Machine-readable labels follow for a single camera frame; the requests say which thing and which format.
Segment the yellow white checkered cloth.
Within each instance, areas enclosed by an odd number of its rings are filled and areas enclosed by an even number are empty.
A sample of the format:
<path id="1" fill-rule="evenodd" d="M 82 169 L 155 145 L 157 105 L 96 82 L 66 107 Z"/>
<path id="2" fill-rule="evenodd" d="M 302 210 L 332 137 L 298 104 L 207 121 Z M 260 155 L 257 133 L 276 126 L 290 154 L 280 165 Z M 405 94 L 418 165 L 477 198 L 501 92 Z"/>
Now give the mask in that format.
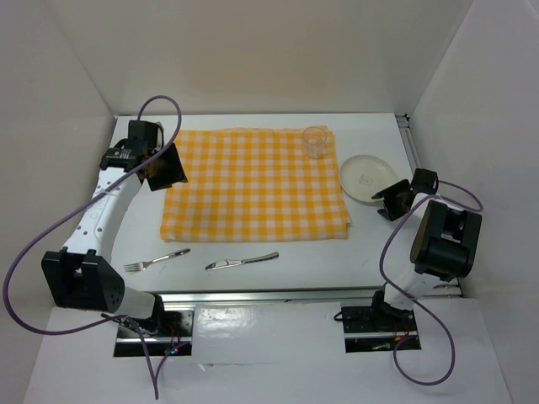
<path id="1" fill-rule="evenodd" d="M 165 194 L 165 242 L 345 239 L 350 217 L 334 133 L 305 155 L 301 129 L 182 130 L 174 143 L 188 180 Z"/>

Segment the aluminium table edge rail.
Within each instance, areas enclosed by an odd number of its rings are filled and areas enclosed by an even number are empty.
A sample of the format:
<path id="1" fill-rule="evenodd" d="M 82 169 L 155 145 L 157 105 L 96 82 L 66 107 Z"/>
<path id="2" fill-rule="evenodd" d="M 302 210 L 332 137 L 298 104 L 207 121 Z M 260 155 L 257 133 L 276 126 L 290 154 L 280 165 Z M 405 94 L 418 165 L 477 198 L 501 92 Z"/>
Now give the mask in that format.
<path id="1" fill-rule="evenodd" d="M 167 309 L 184 309 L 198 306 L 246 306 L 285 303 L 348 304 L 359 301 L 371 303 L 372 296 L 381 287 L 337 287 L 283 290 L 217 290 L 161 292 L 159 295 Z"/>

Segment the aluminium side rail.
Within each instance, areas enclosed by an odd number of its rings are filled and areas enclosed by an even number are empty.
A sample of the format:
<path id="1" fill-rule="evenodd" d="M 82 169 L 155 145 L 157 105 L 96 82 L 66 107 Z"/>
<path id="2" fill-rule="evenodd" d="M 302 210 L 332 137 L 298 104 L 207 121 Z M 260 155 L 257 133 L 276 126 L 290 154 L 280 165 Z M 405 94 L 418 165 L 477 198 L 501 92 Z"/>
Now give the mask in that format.
<path id="1" fill-rule="evenodd" d="M 420 161 L 419 152 L 414 141 L 414 136 L 411 128 L 411 118 L 408 114 L 396 114 L 398 130 L 401 135 L 403 145 L 407 154 L 409 165 L 414 172 L 417 168 L 423 168 Z"/>

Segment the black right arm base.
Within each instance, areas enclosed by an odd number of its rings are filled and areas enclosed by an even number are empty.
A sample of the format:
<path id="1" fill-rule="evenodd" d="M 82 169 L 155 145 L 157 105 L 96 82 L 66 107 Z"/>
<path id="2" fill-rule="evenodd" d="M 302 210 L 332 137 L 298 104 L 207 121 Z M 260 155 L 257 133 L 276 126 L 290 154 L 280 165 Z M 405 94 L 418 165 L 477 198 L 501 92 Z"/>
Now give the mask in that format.
<path id="1" fill-rule="evenodd" d="M 399 343 L 402 350 L 421 349 L 414 313 L 395 317 L 374 311 L 370 297 L 342 300 L 333 319 L 343 330 L 347 354 L 390 352 Z"/>

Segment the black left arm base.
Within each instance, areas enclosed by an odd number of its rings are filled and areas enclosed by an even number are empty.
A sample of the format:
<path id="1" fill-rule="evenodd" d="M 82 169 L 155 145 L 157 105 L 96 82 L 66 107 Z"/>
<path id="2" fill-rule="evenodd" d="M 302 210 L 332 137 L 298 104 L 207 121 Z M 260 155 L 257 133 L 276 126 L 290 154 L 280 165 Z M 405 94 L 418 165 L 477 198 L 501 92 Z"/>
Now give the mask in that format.
<path id="1" fill-rule="evenodd" d="M 195 310 L 180 308 L 166 311 L 159 325 L 136 320 L 147 344 L 151 357 L 187 357 L 192 354 Z M 126 320 L 117 322 L 117 333 L 113 356 L 116 358 L 143 357 L 144 350 L 136 329 Z"/>

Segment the silver table knife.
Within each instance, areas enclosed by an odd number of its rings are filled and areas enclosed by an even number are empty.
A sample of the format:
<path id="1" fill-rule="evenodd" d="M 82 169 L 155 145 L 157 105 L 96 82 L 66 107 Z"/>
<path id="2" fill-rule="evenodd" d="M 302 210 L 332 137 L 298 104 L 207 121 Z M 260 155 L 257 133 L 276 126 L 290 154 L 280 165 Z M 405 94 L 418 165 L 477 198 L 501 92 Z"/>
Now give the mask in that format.
<path id="1" fill-rule="evenodd" d="M 236 266 L 251 264 L 251 263 L 261 263 L 261 262 L 267 262 L 271 260 L 275 260 L 279 257 L 278 252 L 273 252 L 270 254 L 266 254 L 264 256 L 255 257 L 255 258 L 245 258 L 245 259 L 224 259 L 220 261 L 216 261 L 214 263 L 210 263 L 205 267 L 205 271 L 212 271 L 212 270 L 218 270 L 223 268 L 232 268 Z"/>

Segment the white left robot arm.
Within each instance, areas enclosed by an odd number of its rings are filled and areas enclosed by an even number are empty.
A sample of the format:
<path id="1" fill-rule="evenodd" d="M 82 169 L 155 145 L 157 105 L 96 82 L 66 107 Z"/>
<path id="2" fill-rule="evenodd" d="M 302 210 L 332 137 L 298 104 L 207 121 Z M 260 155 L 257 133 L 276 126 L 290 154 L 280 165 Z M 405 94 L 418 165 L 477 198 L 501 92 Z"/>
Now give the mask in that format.
<path id="1" fill-rule="evenodd" d="M 125 285 L 109 263 L 117 233 L 128 207 L 144 182 L 152 191 L 185 183 L 175 145 L 129 178 L 132 168 L 149 160 L 148 150 L 110 148 L 102 156 L 94 196 L 76 230 L 58 252 L 46 252 L 41 267 L 57 306 L 130 316 L 148 336 L 166 326 L 163 303 L 156 295 Z"/>

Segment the silver fork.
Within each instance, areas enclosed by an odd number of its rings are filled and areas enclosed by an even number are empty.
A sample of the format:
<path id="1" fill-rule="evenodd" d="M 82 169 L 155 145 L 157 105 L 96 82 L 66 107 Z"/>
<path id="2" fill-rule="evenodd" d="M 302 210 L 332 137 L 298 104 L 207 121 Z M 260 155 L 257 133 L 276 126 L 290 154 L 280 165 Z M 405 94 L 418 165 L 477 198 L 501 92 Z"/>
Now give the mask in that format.
<path id="1" fill-rule="evenodd" d="M 148 269 L 150 266 L 152 266 L 155 263 L 160 263 L 162 261 L 166 261 L 166 260 L 169 260 L 169 259 L 172 259 L 172 258 L 181 257 L 181 256 L 184 256 L 185 254 L 187 254 L 189 252 L 190 252 L 190 249 L 185 248 L 185 249 L 178 250 L 176 252 L 171 252 L 169 254 L 166 254 L 166 255 L 158 257 L 158 258 L 154 258 L 154 259 L 152 259 L 150 261 L 140 261 L 138 263 L 126 264 L 124 266 L 124 270 L 127 273 L 145 271 L 146 269 Z"/>

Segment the white round plate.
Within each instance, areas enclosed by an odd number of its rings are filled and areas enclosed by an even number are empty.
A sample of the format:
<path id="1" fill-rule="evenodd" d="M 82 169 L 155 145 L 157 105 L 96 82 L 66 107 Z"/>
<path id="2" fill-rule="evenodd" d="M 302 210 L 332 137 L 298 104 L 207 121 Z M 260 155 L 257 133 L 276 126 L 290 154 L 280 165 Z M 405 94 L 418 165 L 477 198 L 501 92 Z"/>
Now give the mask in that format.
<path id="1" fill-rule="evenodd" d="M 352 199 L 365 205 L 375 205 L 378 192 L 400 180 L 396 171 L 384 160 L 372 155 L 356 155 L 346 159 L 339 169 L 339 182 Z"/>

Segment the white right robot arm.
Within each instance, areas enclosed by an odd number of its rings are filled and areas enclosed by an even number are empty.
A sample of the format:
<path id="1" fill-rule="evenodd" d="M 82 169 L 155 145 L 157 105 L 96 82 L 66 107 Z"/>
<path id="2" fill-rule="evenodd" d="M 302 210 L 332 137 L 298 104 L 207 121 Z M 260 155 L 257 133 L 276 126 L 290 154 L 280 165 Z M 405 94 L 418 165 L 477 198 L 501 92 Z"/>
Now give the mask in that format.
<path id="1" fill-rule="evenodd" d="M 377 330 L 434 287 L 467 275 L 482 217 L 407 192 L 404 215 L 385 209 L 392 191 L 361 204 L 342 184 L 334 138 L 316 158 L 302 136 L 187 130 L 171 145 L 186 180 L 164 194 L 159 236 L 186 248 L 165 290 L 382 287 L 369 307 Z"/>

